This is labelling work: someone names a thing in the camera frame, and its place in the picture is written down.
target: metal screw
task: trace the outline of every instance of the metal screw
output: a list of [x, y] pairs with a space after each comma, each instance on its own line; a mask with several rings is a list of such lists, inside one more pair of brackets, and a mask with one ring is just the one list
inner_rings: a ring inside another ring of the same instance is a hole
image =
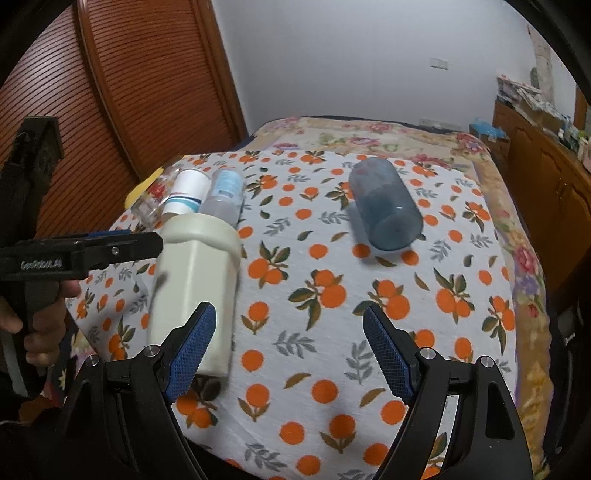
[[492, 367], [495, 364], [495, 361], [491, 357], [489, 357], [489, 356], [483, 356], [480, 359], [480, 362], [481, 362], [482, 365], [484, 365], [487, 368], [490, 368], [490, 367]]
[[156, 356], [160, 353], [160, 347], [158, 345], [148, 345], [144, 348], [145, 356]]
[[93, 367], [95, 365], [97, 365], [100, 362], [100, 357], [98, 355], [91, 355], [90, 357], [88, 357], [84, 363], [86, 365], [88, 365], [89, 367]]
[[432, 348], [425, 347], [421, 348], [421, 356], [423, 358], [426, 358], [427, 360], [433, 360], [437, 356], [437, 354], [435, 353], [435, 350], [433, 350]]

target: white plastic bottle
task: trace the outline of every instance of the white plastic bottle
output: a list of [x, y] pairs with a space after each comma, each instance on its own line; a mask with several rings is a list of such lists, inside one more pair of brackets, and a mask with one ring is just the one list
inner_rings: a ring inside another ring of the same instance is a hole
[[244, 178], [236, 170], [221, 168], [213, 174], [212, 186], [199, 213], [220, 218], [236, 228], [244, 199]]
[[168, 220], [160, 235], [164, 248], [155, 272], [148, 344], [162, 344], [208, 301], [216, 309], [216, 329], [196, 373], [227, 377], [241, 258], [238, 233], [220, 218], [185, 213]]

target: human hand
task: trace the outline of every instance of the human hand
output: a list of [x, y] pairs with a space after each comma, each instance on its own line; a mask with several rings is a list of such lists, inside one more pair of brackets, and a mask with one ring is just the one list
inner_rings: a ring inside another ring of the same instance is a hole
[[[25, 337], [27, 362], [37, 367], [53, 365], [60, 355], [60, 342], [66, 334], [66, 302], [64, 298], [80, 294], [77, 280], [60, 282], [60, 291], [54, 303], [33, 316], [33, 333]], [[0, 298], [0, 329], [18, 333], [22, 321], [14, 313], [6, 300]]]

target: small plastic bottle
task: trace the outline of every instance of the small plastic bottle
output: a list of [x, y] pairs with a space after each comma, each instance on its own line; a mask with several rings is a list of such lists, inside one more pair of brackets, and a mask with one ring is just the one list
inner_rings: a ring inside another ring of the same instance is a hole
[[199, 213], [221, 218], [236, 228], [244, 200], [244, 178], [237, 171], [221, 168], [213, 174], [212, 187]]
[[147, 229], [153, 229], [160, 219], [164, 202], [168, 199], [180, 171], [181, 168], [177, 165], [169, 166], [131, 206], [131, 213]]
[[423, 216], [388, 160], [372, 157], [357, 163], [349, 185], [369, 243], [375, 248], [399, 250], [419, 236]]

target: tablecloth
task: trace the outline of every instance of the tablecloth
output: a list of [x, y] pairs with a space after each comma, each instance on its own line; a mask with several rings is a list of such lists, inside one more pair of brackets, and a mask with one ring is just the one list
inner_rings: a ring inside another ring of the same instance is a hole
[[[379, 252], [347, 181], [365, 158], [256, 151], [181, 160], [210, 173], [235, 166], [248, 184], [230, 375], [214, 398], [204, 394], [208, 381], [194, 382], [173, 410], [187, 438], [264, 479], [369, 479], [383, 460], [406, 408], [363, 334], [369, 301], [419, 346], [457, 361], [490, 355], [515, 391], [511, 285], [477, 184], [393, 160], [424, 230], [401, 252]], [[129, 212], [113, 227], [142, 229]], [[104, 358], [145, 346], [154, 273], [155, 260], [92, 272], [69, 303]], [[441, 466], [454, 407], [451, 398], [426, 476]]]

